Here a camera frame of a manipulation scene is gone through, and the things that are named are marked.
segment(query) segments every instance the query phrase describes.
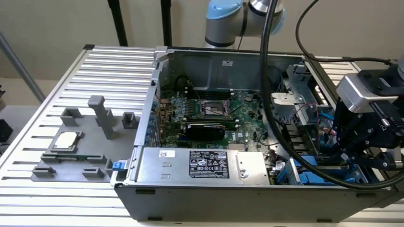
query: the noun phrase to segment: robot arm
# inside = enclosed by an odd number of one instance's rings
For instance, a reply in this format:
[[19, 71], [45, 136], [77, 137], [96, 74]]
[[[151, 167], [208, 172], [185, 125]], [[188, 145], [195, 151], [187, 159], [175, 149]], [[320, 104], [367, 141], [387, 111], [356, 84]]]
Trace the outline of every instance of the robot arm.
[[[211, 0], [207, 11], [205, 47], [232, 49], [236, 36], [260, 37], [271, 0]], [[285, 8], [277, 2], [272, 34], [283, 26]]]

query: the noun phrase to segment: metal pole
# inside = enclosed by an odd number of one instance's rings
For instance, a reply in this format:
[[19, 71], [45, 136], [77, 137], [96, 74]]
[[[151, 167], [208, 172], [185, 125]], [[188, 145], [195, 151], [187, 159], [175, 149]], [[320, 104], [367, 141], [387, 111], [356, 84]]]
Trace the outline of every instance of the metal pole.
[[160, 0], [164, 46], [172, 46], [171, 33], [171, 0]]
[[43, 103], [45, 100], [45, 95], [43, 93], [43, 90], [40, 89], [36, 81], [32, 79], [17, 56], [15, 55], [15, 53], [12, 51], [12, 47], [8, 45], [1, 31], [0, 31], [0, 48], [1, 48], [3, 52], [5, 53], [5, 56], [7, 56], [8, 60], [11, 61], [15, 69], [17, 70], [23, 80], [25, 81], [25, 84], [28, 85], [33, 95], [36, 96], [37, 100]]
[[119, 0], [108, 0], [108, 5], [113, 17], [116, 35], [119, 36], [119, 45], [128, 46], [124, 20], [121, 18]]

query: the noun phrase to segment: motherboard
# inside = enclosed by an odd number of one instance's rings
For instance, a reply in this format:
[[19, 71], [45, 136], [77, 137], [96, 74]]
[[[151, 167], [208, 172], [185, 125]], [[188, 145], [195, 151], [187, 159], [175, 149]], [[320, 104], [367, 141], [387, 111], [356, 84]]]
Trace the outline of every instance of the motherboard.
[[260, 101], [255, 91], [163, 91], [161, 146], [267, 151]]

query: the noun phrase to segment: blue latch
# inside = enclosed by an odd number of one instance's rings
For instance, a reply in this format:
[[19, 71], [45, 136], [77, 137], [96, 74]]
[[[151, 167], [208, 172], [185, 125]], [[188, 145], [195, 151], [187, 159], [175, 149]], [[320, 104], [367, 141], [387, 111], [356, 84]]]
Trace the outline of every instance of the blue latch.
[[124, 171], [125, 170], [125, 163], [123, 162], [115, 162], [112, 165], [113, 171]]

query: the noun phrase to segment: white wall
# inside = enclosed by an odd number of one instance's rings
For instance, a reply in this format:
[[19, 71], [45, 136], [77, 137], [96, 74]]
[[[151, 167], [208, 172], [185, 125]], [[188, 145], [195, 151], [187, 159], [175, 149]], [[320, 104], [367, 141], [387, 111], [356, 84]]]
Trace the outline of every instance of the white wall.
[[[129, 45], [163, 45], [160, 0], [120, 1]], [[299, 52], [295, 25], [311, 0], [284, 2], [288, 16], [271, 50]], [[203, 46], [207, 3], [172, 0], [173, 45]], [[403, 8], [403, 0], [321, 0], [301, 25], [307, 49], [323, 56], [397, 58]], [[84, 44], [119, 44], [107, 0], [0, 0], [0, 30], [36, 79], [59, 79]], [[259, 38], [244, 38], [241, 49], [259, 46]], [[17, 77], [1, 53], [0, 77]]]
[[[0, 0], [0, 30], [36, 79], [60, 79], [85, 44], [119, 44], [107, 0]], [[19, 77], [1, 51], [0, 77]]]

